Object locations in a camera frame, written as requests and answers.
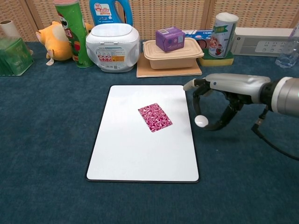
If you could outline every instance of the whiteboard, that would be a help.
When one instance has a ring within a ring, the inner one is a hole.
[[[151,132],[138,109],[154,103],[159,104],[172,125]],[[199,172],[183,86],[112,86],[86,178],[197,182]]]

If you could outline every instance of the plastic water bottle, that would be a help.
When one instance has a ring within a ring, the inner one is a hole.
[[[295,65],[299,57],[299,23],[289,36],[289,39],[283,47],[280,56],[275,64],[281,68],[291,68]]]

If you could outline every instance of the white fingertip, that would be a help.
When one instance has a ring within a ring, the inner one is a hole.
[[[195,80],[195,79],[190,80],[189,82],[187,82],[187,83],[183,86],[183,90],[184,90],[184,91],[188,91],[188,90],[193,89],[193,88],[195,87],[195,85],[194,85],[194,80]]]
[[[209,124],[208,119],[203,115],[197,115],[194,121],[198,127],[205,127]]]

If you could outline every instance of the green chip can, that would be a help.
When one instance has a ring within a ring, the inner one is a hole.
[[[79,0],[54,0],[55,8],[64,28],[65,35],[71,44],[73,60],[80,68],[93,65],[86,51],[86,36],[84,20],[82,17]]]

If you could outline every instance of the yellow plush toy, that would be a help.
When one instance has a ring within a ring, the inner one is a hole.
[[[90,33],[93,26],[85,23],[87,33]],[[47,49],[46,58],[50,59],[47,65],[52,65],[54,60],[64,61],[72,57],[71,45],[65,35],[64,29],[59,22],[52,22],[52,25],[36,32],[37,39]]]

